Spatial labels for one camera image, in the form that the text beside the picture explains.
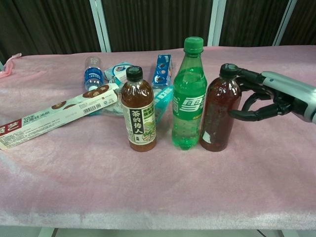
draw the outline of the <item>fuzzy pink fabric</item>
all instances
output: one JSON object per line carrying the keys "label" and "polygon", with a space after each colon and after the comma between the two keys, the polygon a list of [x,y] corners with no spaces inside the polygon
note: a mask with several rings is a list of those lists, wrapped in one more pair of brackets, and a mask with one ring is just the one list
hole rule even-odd
{"label": "fuzzy pink fabric", "polygon": [[[172,54],[173,76],[182,49]],[[128,61],[151,80],[162,51],[24,56],[0,79],[0,124],[84,92],[84,61]],[[223,63],[316,85],[316,46],[206,47],[210,83]],[[249,96],[243,94],[241,104]],[[123,118],[83,117],[0,151],[0,224],[103,229],[316,229],[316,125],[293,114],[235,121],[228,147],[172,145],[171,108],[156,147],[130,149]]]}

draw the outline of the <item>barcode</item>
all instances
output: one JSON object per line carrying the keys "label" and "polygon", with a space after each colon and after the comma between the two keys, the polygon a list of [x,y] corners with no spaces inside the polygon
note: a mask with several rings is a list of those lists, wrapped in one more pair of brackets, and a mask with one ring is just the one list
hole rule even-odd
{"label": "barcode", "polygon": [[94,110],[96,110],[96,109],[99,109],[100,107],[101,107],[101,105],[100,105],[100,104],[97,104],[97,105],[91,106],[91,107],[89,107],[89,108],[87,108],[87,109],[84,109],[83,112],[84,112],[85,114],[87,114],[87,113],[90,113],[90,112],[92,112],[92,111],[94,111]]}

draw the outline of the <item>clear plastic bottle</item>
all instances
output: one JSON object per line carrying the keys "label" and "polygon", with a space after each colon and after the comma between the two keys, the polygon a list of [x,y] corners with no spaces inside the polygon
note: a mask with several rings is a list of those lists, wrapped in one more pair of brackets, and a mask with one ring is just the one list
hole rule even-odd
{"label": "clear plastic bottle", "polygon": [[188,37],[184,42],[185,57],[174,80],[172,141],[182,150],[197,144],[207,81],[201,53],[203,39]]}
{"label": "clear plastic bottle", "polygon": [[87,57],[85,60],[84,88],[94,90],[104,85],[101,59],[96,56]]}
{"label": "clear plastic bottle", "polygon": [[143,80],[141,67],[127,68],[126,77],[121,94],[129,145],[135,151],[146,152],[156,145],[153,89]]}
{"label": "clear plastic bottle", "polygon": [[219,78],[208,86],[200,143],[209,151],[219,152],[227,147],[234,123],[228,112],[238,109],[241,97],[235,81],[237,73],[236,65],[223,64]]}

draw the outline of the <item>parchment paper box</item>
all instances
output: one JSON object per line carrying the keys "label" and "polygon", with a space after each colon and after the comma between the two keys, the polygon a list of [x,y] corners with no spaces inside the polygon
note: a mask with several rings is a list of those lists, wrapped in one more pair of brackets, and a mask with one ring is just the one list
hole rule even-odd
{"label": "parchment paper box", "polygon": [[115,103],[115,83],[103,85],[45,110],[0,126],[0,149],[6,150],[93,111]]}

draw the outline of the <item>green soda bottle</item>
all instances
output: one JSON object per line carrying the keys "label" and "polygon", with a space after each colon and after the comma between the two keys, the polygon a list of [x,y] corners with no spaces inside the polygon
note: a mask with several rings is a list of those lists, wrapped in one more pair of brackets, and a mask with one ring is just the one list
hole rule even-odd
{"label": "green soda bottle", "polygon": [[188,150],[199,140],[199,124],[207,86],[201,60],[203,39],[186,38],[184,51],[186,54],[173,85],[172,141],[182,150]]}

